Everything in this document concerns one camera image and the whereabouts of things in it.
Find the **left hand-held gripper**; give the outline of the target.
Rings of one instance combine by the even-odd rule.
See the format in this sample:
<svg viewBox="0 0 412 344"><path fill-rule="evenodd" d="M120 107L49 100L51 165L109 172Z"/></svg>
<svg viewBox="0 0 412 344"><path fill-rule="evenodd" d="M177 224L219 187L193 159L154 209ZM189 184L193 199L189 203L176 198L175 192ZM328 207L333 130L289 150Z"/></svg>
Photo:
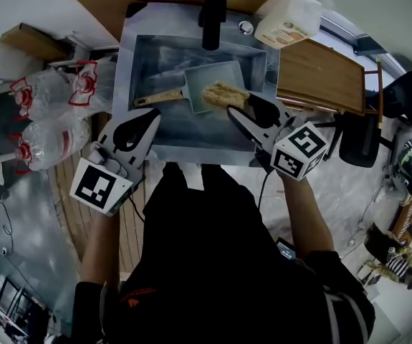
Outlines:
<svg viewBox="0 0 412 344"><path fill-rule="evenodd" d="M156 108L138 108L112 118L81 158L70 196L101 214L112 216L143 180L140 170L161 123ZM128 154L109 150L130 150Z"/></svg>

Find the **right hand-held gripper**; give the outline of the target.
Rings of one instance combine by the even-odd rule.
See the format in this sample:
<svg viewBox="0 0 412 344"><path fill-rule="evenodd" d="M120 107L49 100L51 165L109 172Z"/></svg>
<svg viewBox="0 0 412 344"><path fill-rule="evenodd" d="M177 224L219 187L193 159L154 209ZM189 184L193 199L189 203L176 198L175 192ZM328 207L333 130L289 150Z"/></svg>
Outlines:
<svg viewBox="0 0 412 344"><path fill-rule="evenodd" d="M311 123L292 116L280 101L250 95L253 115L233 105L226 112L233 124L258 146L255 158L267 173L273 170L301 181L322 160L329 143ZM274 137L274 127L282 127ZM269 153L259 146L269 146Z"/></svg>

